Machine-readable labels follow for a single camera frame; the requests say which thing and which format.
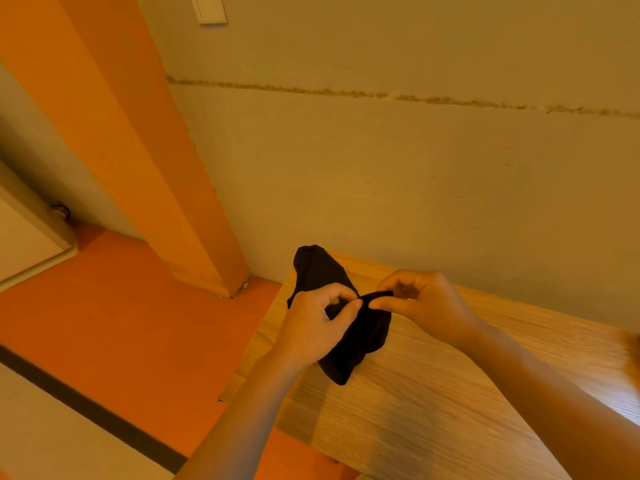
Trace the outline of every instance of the wooden table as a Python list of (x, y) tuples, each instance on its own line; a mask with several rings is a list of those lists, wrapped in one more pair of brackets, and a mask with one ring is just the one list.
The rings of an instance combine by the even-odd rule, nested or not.
[[(393, 269), (332, 254), (361, 293)], [(273, 345), (293, 292), (287, 278), (221, 396), (231, 401)], [(508, 332), (588, 393), (640, 424), (637, 337), (516, 301), (458, 288)], [(276, 427), (375, 480), (568, 479), (532, 430), (466, 356), (393, 315), (387, 342), (346, 386), (317, 364), (297, 380)]]

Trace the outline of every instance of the forearm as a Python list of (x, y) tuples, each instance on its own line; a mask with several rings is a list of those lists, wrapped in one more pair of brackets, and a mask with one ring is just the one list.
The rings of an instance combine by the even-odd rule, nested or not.
[(278, 355), (262, 357), (175, 480), (252, 479), (280, 405), (298, 373)]
[(574, 480), (640, 478), (640, 428), (500, 330), (463, 350), (494, 382)]

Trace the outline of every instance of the black cloth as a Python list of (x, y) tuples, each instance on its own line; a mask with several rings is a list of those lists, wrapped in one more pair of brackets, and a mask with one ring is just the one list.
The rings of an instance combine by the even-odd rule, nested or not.
[[(348, 286), (362, 298), (362, 307), (358, 311), (356, 320), (349, 326), (338, 345), (318, 361), (324, 373), (333, 382), (344, 386), (353, 369), (364, 359), (364, 355), (375, 352), (385, 344), (389, 323), (391, 323), (391, 313), (372, 310), (369, 308), (369, 302), (380, 296), (393, 296), (393, 292), (376, 291), (360, 296), (344, 268), (329, 256), (324, 248), (316, 244), (298, 248), (293, 258), (293, 267), (298, 277), (296, 289), (287, 300), (288, 308), (291, 308), (293, 298), (299, 291), (312, 291), (331, 283)], [(329, 319), (333, 320), (346, 304), (347, 300), (340, 298), (340, 303), (329, 305), (324, 311)]]

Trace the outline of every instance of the orange pillar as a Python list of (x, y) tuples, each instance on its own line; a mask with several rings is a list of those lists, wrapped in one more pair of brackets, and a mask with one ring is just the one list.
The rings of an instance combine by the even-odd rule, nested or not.
[(136, 0), (3, 0), (0, 59), (174, 276), (233, 296), (248, 267)]

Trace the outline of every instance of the left hand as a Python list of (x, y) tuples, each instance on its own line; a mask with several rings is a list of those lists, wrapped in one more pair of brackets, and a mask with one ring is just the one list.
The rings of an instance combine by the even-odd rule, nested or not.
[[(348, 304), (333, 320), (324, 309), (345, 298)], [(272, 353), (280, 355), (293, 367), (304, 367), (322, 359), (340, 341), (356, 319), (362, 300), (339, 283), (313, 291), (300, 291), (287, 312)]]

